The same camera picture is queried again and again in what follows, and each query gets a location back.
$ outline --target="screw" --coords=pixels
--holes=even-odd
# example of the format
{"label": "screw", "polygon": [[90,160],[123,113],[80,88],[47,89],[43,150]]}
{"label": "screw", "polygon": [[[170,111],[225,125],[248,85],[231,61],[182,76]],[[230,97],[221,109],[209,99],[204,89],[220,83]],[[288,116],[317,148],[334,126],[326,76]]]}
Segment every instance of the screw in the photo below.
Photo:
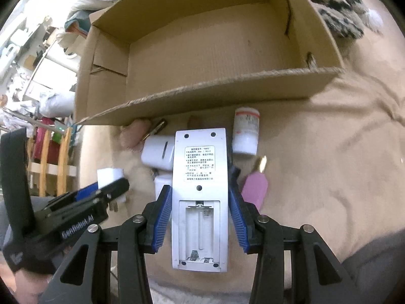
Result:
{"label": "screw", "polygon": [[309,224],[305,224],[302,228],[303,228],[304,231],[307,232],[307,233],[312,233],[312,232],[315,230],[315,229],[313,228],[313,226],[312,226],[312,225],[309,225]]}
{"label": "screw", "polygon": [[134,217],[132,217],[132,221],[134,223],[142,223],[145,220],[145,217],[143,217],[142,215],[135,215]]}
{"label": "screw", "polygon": [[257,220],[258,220],[260,223],[267,223],[267,222],[270,220],[270,217],[268,217],[267,215],[259,215],[259,216],[257,217]]}
{"label": "screw", "polygon": [[89,225],[89,227],[87,228],[87,230],[90,233],[96,233],[98,231],[98,225],[97,224],[91,224]]}

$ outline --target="red stripe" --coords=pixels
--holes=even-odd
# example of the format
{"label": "red stripe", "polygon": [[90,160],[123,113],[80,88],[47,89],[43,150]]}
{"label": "red stripe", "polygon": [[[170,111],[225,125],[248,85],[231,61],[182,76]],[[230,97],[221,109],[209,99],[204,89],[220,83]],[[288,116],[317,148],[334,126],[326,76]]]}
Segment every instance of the red stripe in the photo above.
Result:
{"label": "red stripe", "polygon": [[236,112],[235,116],[240,116],[241,114],[248,114],[250,116],[254,116],[254,117],[260,119],[260,115],[258,115],[257,113],[248,112],[248,111],[247,112]]}

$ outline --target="pill bottle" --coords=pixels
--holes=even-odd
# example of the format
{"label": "pill bottle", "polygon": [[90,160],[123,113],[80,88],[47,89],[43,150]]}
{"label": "pill bottle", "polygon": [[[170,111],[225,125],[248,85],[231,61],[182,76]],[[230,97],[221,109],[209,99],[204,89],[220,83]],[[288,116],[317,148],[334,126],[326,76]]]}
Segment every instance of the pill bottle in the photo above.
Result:
{"label": "pill bottle", "polygon": [[236,109],[233,123],[233,153],[256,155],[259,143],[259,122],[258,110],[251,107]]}

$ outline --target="open cardboard box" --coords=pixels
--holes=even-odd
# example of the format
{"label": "open cardboard box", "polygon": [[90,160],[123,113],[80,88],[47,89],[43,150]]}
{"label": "open cardboard box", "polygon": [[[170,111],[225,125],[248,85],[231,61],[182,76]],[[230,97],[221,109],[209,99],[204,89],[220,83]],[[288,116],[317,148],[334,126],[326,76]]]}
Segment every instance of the open cardboard box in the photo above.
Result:
{"label": "open cardboard box", "polygon": [[306,98],[343,71],[309,0],[120,0],[96,15],[76,91],[81,124]]}

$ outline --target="pink brush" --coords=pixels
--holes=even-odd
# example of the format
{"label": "pink brush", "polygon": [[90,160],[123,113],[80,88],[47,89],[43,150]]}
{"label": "pink brush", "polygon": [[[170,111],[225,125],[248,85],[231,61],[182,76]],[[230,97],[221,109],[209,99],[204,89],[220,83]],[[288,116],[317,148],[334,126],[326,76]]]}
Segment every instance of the pink brush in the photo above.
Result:
{"label": "pink brush", "polygon": [[246,179],[244,188],[242,189],[242,197],[246,202],[253,203],[257,210],[260,212],[260,208],[263,204],[263,199],[267,193],[269,182],[264,175],[267,158],[264,155],[258,161],[258,168],[252,172]]}

